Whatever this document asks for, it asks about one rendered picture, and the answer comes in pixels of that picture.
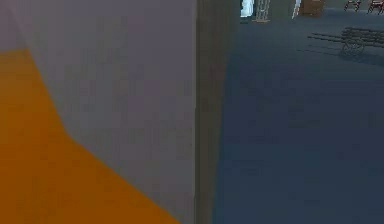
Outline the pale blue white appliance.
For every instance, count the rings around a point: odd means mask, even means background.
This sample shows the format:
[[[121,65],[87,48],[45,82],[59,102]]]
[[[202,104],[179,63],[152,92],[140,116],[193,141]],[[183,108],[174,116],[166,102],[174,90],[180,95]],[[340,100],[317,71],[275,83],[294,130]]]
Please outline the pale blue white appliance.
[[[240,17],[251,17],[253,15],[254,10],[254,0],[242,0],[241,2],[241,10]]]

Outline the brown wooden cabinet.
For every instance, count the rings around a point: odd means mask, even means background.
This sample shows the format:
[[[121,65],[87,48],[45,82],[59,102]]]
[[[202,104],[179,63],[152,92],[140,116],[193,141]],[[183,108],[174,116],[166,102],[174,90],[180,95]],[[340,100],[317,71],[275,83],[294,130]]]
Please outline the brown wooden cabinet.
[[[301,0],[299,14],[319,17],[322,14],[325,0]]]

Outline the dark red wooden chair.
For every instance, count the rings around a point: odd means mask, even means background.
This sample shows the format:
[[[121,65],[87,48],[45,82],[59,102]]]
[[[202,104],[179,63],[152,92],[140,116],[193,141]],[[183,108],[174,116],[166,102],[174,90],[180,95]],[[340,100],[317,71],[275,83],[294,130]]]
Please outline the dark red wooden chair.
[[[347,11],[349,6],[352,5],[354,7],[354,11],[357,12],[360,8],[362,0],[347,0],[344,5],[344,10]]]
[[[372,13],[375,9],[379,14],[384,12],[384,0],[372,0],[368,7],[368,13]]]

